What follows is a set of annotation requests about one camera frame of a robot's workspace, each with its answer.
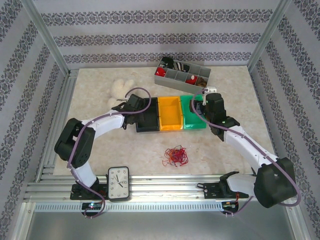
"yellow bin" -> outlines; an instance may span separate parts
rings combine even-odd
[[[158,97],[160,131],[181,130],[184,115],[179,96]]]

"green bin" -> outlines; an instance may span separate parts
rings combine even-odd
[[[195,113],[190,112],[189,104],[193,95],[180,96],[182,114],[183,114],[183,129],[205,129],[207,124],[202,121]],[[201,95],[195,97],[195,100],[202,101]]]

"plastic storage bin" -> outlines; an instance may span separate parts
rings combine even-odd
[[[149,98],[145,98],[144,108],[148,105]],[[137,133],[142,132],[157,132],[160,130],[159,124],[159,109],[158,109],[158,98],[151,98],[151,105],[143,113],[144,121],[138,121],[135,123],[135,129]]]
[[[180,96],[183,113],[183,129],[205,129],[207,124],[202,121],[195,113],[192,113],[190,111],[189,105],[192,98],[192,95]],[[201,95],[198,95],[195,97],[195,100],[202,101],[203,98]]]
[[[196,76],[198,80],[201,78],[204,79],[205,82],[208,83],[208,79],[210,76],[211,69],[208,67],[192,64],[189,62],[184,61],[178,61],[174,60],[175,63],[182,63],[188,65],[189,71],[188,72],[182,72],[179,70],[174,70],[170,68],[164,68],[165,70],[165,76],[157,76],[156,72],[154,72],[154,83],[157,85],[161,85],[164,87],[177,89],[180,91],[184,91],[187,93],[195,94],[198,92],[202,87],[192,85],[189,83],[186,83],[186,80],[190,79],[192,75]]]
[[[183,129],[183,114],[179,96],[158,97],[160,131]]]

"analog clock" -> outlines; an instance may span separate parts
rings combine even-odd
[[[108,198],[111,202],[125,201],[130,196],[129,168],[110,167],[108,170]]]

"patterned wallpaper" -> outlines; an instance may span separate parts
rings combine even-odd
[[[320,8],[294,0],[251,73],[275,151],[294,163],[302,213],[320,239]]]
[[[70,69],[246,65],[279,0],[35,0]]]
[[[0,0],[0,240],[35,180],[65,79],[27,12]]]

